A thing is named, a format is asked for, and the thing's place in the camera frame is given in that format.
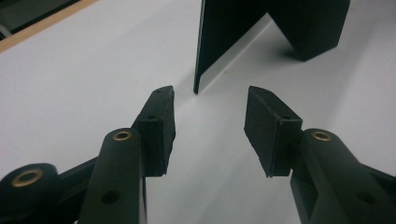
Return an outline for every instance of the white surface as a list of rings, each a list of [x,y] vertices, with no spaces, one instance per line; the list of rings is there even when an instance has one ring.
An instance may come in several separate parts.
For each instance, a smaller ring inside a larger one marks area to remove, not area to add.
[[[352,1],[338,48],[306,63],[271,22],[196,96],[200,2],[102,0],[0,54],[0,176],[96,156],[169,84],[177,138],[168,175],[148,179],[150,224],[299,223],[289,178],[265,178],[243,132],[249,85],[395,174],[395,1]]]

